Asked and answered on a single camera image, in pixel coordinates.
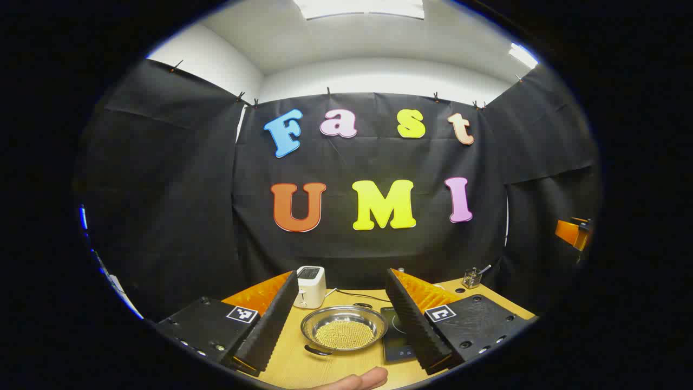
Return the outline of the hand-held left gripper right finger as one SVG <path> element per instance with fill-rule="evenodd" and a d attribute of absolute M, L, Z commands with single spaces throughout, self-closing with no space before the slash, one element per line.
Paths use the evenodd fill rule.
<path fill-rule="evenodd" d="M 487 296 L 462 298 L 396 269 L 387 271 L 385 291 L 429 375 L 477 360 L 534 323 Z"/>

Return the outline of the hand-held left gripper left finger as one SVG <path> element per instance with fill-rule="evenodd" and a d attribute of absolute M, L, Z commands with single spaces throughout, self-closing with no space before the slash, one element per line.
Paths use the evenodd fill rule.
<path fill-rule="evenodd" d="M 199 298 L 154 328 L 208 361 L 258 377 L 297 294 L 297 272 L 289 271 L 222 301 Z"/>

